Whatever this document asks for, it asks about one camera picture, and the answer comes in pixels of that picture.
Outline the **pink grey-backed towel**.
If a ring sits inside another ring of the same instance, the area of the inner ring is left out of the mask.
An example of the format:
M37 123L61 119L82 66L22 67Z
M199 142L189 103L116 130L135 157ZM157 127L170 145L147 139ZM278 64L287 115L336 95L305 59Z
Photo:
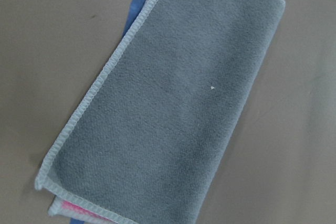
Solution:
M50 215L195 223L284 0L146 0L45 156Z

